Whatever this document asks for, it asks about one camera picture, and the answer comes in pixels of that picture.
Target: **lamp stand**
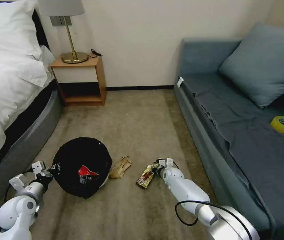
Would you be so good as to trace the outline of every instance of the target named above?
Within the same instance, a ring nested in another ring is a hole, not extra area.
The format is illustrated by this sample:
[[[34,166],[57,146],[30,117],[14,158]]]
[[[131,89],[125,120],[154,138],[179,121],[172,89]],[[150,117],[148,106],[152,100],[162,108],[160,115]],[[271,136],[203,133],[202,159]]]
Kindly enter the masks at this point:
[[[73,46],[73,42],[72,42],[69,26],[68,26],[68,24],[66,22],[65,16],[63,17],[63,20],[64,20],[64,24],[66,26],[66,31],[68,32],[68,37],[69,37],[69,41],[70,41],[72,52],[70,52],[70,53],[63,53],[61,55],[62,61],[65,62],[65,63],[80,63],[80,62],[87,61],[89,56],[86,53],[76,52],[74,50],[74,46]]]

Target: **blue pillow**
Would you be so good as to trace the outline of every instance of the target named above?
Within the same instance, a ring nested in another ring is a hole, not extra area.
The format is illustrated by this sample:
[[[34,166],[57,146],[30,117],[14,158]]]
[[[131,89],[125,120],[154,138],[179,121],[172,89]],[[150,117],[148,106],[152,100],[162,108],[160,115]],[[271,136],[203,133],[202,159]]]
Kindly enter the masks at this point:
[[[267,107],[284,93],[284,29],[256,23],[219,71],[255,105]]]

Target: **robotic arm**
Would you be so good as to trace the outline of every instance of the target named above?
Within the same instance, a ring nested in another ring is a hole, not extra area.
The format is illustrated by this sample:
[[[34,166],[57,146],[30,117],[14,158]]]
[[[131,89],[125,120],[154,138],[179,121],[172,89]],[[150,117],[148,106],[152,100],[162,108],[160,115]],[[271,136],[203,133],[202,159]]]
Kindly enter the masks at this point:
[[[44,162],[32,164],[35,175],[29,185],[24,174],[10,179],[9,183],[17,191],[17,196],[10,199],[0,208],[0,240],[31,240],[29,230],[42,205],[42,198],[52,175],[45,169]]]
[[[185,210],[197,216],[207,227],[212,240],[259,240],[260,237],[250,222],[232,207],[220,207],[210,203],[209,196],[193,181],[185,179],[173,159],[159,159],[158,174]]]

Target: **white bedsheet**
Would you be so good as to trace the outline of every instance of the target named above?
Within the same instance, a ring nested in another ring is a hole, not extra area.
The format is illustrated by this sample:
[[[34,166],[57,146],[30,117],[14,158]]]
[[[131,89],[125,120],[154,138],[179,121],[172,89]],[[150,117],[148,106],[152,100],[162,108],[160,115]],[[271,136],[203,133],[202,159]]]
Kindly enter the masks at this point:
[[[45,46],[41,46],[41,50],[42,55],[39,59],[40,62],[28,57],[25,57],[24,60],[29,61],[30,59],[34,61],[34,69],[39,68],[40,63],[40,66],[44,69],[42,69],[42,72],[46,72],[44,80],[42,78],[37,82],[29,81],[30,78],[23,79],[23,74],[26,75],[27,72],[22,72],[22,75],[19,75],[15,71],[11,71],[12,68],[4,70],[0,68],[0,149],[5,142],[4,131],[54,79],[53,74],[49,70],[49,66],[54,61],[54,57]]]

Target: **nightstand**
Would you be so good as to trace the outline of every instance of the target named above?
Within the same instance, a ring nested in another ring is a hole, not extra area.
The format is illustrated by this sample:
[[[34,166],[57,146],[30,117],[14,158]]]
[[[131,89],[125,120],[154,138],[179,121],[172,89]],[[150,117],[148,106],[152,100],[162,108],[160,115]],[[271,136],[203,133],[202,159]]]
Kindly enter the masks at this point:
[[[51,68],[66,106],[104,105],[106,86],[101,57],[70,64],[59,56]]]

